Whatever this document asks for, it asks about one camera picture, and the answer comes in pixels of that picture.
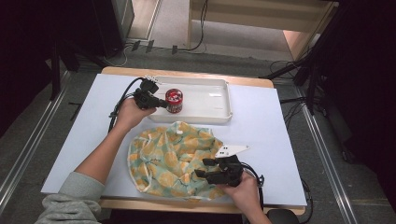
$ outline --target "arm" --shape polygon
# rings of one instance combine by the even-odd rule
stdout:
[[[271,221],[262,211],[259,202],[259,193],[256,179],[248,173],[242,173],[241,183],[237,187],[218,185],[228,194],[235,205],[245,214],[250,224],[271,224]]]
[[[142,110],[134,99],[126,99],[120,108],[116,124],[103,142],[77,167],[76,172],[90,176],[102,184],[110,172],[125,135],[140,121],[155,112],[155,108]]]
[[[36,224],[66,220],[98,223],[96,216],[100,214],[101,208],[97,201],[123,138],[155,110],[141,110],[134,99],[126,99],[114,128],[102,143],[67,177],[58,194],[49,195],[43,200],[45,211]]]

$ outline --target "yellow patterned towel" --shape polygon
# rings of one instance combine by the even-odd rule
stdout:
[[[215,159],[222,142],[210,129],[196,128],[185,122],[146,130],[132,141],[128,165],[132,180],[140,192],[189,200],[211,200],[224,193],[194,170],[218,171],[204,166],[202,159]]]

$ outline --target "gray floor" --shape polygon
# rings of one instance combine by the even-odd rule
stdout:
[[[172,55],[169,49],[153,49],[146,53],[146,47],[137,51],[128,51],[126,67],[152,68],[162,70],[179,70],[226,74],[241,77],[256,77],[270,74],[270,61],[252,58],[237,58],[214,54],[190,54],[179,52]],[[122,63],[123,56],[111,59]],[[48,129],[45,131],[35,154],[28,164],[21,181],[0,216],[0,223],[34,223],[42,212],[40,193],[43,182],[48,175],[63,143],[73,125],[76,106],[69,103],[83,103],[90,86],[100,69],[80,58],[82,67],[78,73],[70,73],[68,89],[55,113]],[[276,63],[273,70],[284,66]],[[287,79],[275,80],[280,99],[297,97],[296,88]],[[13,162],[20,155],[40,116],[44,112],[50,97],[50,86],[37,95],[32,104],[18,117],[7,133],[0,139],[0,180],[3,182]],[[294,104],[282,105],[286,115]],[[359,223],[396,223],[396,215],[388,204],[376,176],[362,164],[349,164],[343,161],[340,145],[336,140],[329,122],[318,112],[315,115],[320,130],[329,149],[337,173],[346,188],[353,211]],[[338,203],[334,197],[329,178],[326,175],[317,146],[313,140],[304,113],[293,117],[289,126],[290,140],[297,160],[301,178],[312,191],[314,212],[309,223],[345,223]],[[304,220],[307,213],[300,217]]]
[[[139,28],[148,29],[140,21],[141,17],[145,16],[143,21],[149,20],[149,16],[152,14],[148,15],[146,10],[152,13],[154,2],[157,0],[145,0],[145,4],[134,4],[138,22],[133,23],[131,32]],[[185,49],[189,43],[190,2],[175,0],[159,2],[158,13],[154,14],[155,20],[148,40],[153,41],[153,46],[157,48],[171,49],[173,46],[177,46],[179,49]],[[195,52],[270,61],[292,60],[282,31],[213,21],[205,21],[204,27],[203,45]],[[200,39],[201,22],[192,21],[191,48],[195,47]]]

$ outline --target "white table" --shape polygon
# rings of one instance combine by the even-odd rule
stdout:
[[[192,125],[211,128],[214,135],[224,144],[250,146],[249,150],[238,154],[238,158],[252,166],[259,175],[265,177],[263,194],[266,210],[272,207],[286,207],[292,209],[296,214],[304,212],[306,206],[304,190],[282,117],[277,92],[272,88],[271,81],[257,78],[111,67],[105,68],[102,73],[107,75],[99,74],[93,82],[72,130],[49,173],[42,189],[43,193],[58,192],[69,173],[104,139],[110,122],[109,113],[126,87],[136,77],[143,75],[222,77],[230,83],[232,119],[220,125]],[[139,84],[140,82],[136,82],[131,91],[134,91]],[[128,146],[131,140],[142,131],[169,125],[170,123],[156,123],[145,118],[127,134],[106,182],[101,205],[123,209],[240,213],[228,196],[210,202],[201,201],[198,204],[191,204],[182,199],[155,197],[137,191],[129,174]]]

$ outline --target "red can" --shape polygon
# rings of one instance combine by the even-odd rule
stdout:
[[[172,114],[176,114],[180,112],[183,107],[183,93],[178,89],[171,89],[166,92],[165,101],[169,103],[166,110]]]

